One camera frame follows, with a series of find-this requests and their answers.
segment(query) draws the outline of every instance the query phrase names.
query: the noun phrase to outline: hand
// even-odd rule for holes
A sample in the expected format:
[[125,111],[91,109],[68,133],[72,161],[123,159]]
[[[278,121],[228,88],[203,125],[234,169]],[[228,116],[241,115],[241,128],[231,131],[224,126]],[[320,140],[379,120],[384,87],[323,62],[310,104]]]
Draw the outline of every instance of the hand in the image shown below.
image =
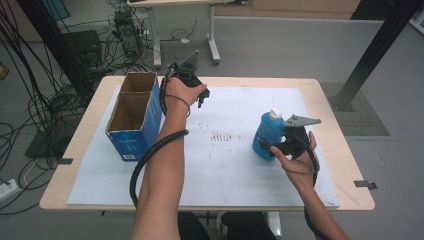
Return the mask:
[[[311,148],[315,149],[317,143],[312,132],[309,132],[309,139],[311,142]],[[287,176],[298,191],[314,188],[314,167],[308,152],[304,151],[298,158],[289,160],[278,148],[272,146],[270,150],[281,162],[281,166],[286,171]]]
[[[172,95],[185,101],[189,106],[196,102],[197,97],[207,88],[206,84],[201,84],[197,87],[187,87],[180,79],[170,77],[166,86],[165,95]],[[168,110],[177,108],[180,105],[185,105],[180,99],[175,97],[166,97],[165,104]]]

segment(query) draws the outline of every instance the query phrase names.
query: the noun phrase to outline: white paper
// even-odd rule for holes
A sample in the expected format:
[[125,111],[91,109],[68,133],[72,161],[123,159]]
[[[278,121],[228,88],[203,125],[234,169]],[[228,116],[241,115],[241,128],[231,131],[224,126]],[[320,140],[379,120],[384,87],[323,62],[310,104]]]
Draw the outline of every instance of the white paper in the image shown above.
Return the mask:
[[[252,140],[260,117],[273,106],[288,119],[292,114],[309,116],[298,89],[210,87],[210,97],[202,107],[191,107],[185,137],[186,173],[181,207],[286,208],[303,203],[277,159],[267,161],[252,150]],[[105,134],[114,95],[85,153],[72,192],[71,205],[132,205],[129,181],[136,165],[124,162]],[[325,159],[316,154],[321,170],[315,189],[329,207],[338,207]],[[137,183],[137,193],[143,172]]]

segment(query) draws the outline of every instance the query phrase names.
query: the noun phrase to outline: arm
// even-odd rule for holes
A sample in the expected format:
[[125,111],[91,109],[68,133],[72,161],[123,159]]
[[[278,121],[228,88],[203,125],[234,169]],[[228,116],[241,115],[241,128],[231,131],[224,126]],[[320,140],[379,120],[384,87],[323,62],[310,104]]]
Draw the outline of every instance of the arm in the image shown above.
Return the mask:
[[[315,149],[316,140],[312,132],[309,132],[309,138],[312,149]],[[289,160],[278,148],[271,147],[271,151],[286,169],[286,174],[299,192],[314,226],[330,239],[348,239],[314,189],[312,161],[308,153],[305,151],[297,159]]]
[[[206,88],[188,88],[177,78],[170,78],[166,94],[192,105]],[[166,119],[157,141],[186,127],[187,105],[180,99],[166,97]],[[177,214],[184,184],[184,139],[162,147],[147,162],[137,205],[132,239],[179,239]]]

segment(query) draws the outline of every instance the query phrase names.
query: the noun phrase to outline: open box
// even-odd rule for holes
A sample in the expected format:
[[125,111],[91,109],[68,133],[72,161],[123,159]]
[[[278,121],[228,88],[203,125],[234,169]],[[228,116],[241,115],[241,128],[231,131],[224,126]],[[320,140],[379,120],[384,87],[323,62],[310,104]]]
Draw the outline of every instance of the open box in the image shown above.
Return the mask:
[[138,161],[153,146],[161,117],[156,73],[128,73],[106,126],[122,160]]

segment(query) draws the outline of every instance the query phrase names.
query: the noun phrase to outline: spray bottle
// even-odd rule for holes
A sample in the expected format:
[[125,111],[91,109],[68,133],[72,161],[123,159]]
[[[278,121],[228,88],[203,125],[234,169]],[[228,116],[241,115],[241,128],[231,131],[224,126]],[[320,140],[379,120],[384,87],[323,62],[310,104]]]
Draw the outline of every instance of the spray bottle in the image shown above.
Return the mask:
[[252,143],[253,150],[262,158],[269,161],[274,159],[275,156],[271,155],[270,151],[261,148],[259,143],[276,144],[281,142],[284,135],[283,123],[284,119],[281,117],[281,111],[276,107],[271,108],[271,111],[262,115],[261,123]]

